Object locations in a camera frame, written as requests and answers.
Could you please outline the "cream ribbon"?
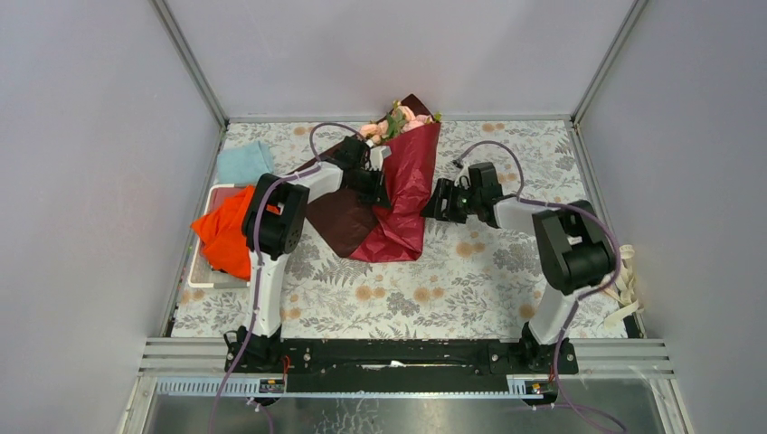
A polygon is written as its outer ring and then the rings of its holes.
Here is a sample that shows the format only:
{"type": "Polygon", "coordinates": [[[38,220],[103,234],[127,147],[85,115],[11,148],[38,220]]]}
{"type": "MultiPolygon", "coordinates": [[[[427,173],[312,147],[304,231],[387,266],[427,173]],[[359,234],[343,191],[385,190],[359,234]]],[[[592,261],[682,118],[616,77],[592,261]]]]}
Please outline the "cream ribbon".
{"type": "Polygon", "coordinates": [[[618,310],[605,317],[603,325],[615,328],[624,319],[633,314],[642,313],[644,306],[637,293],[638,277],[635,270],[634,246],[625,244],[620,247],[620,274],[610,288],[604,293],[614,299],[620,306],[618,310]]]}

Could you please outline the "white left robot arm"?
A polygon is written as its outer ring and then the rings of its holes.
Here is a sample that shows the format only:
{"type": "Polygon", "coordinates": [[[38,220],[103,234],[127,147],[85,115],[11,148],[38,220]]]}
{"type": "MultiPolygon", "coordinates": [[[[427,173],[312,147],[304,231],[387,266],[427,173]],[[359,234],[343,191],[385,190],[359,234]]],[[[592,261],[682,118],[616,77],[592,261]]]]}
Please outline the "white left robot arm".
{"type": "Polygon", "coordinates": [[[289,175],[263,175],[242,221],[249,252],[251,319],[244,327],[258,336],[246,349],[246,360],[261,372],[275,368],[278,344],[268,338],[280,329],[280,293],[290,254],[300,241],[308,205],[337,191],[349,192],[366,209],[388,209],[384,162],[388,146],[346,137],[330,156],[289,175]]]}

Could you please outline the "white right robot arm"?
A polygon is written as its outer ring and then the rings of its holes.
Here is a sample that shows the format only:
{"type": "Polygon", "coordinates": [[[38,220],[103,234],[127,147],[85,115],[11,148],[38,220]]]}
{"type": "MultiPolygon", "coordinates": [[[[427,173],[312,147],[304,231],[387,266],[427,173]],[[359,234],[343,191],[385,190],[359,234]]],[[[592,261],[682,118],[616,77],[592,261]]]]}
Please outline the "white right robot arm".
{"type": "Polygon", "coordinates": [[[504,194],[491,163],[469,166],[453,181],[440,178],[421,216],[464,223],[475,215],[487,226],[535,238],[547,283],[541,303],[526,324],[518,349],[524,368],[540,373],[554,361],[552,344],[567,329],[578,297],[596,289],[618,267],[613,236],[587,200],[544,203],[504,194]]]}

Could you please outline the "dark red wrapping paper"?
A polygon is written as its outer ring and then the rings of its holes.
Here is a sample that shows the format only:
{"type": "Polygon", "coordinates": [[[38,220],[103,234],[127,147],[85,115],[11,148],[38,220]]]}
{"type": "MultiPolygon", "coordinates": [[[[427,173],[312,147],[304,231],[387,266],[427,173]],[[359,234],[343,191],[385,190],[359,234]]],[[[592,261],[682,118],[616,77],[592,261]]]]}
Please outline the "dark red wrapping paper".
{"type": "Polygon", "coordinates": [[[441,123],[396,137],[383,162],[389,208],[363,204],[350,188],[325,194],[308,205],[307,220],[339,257],[369,263],[414,261],[423,252],[441,123]]]}

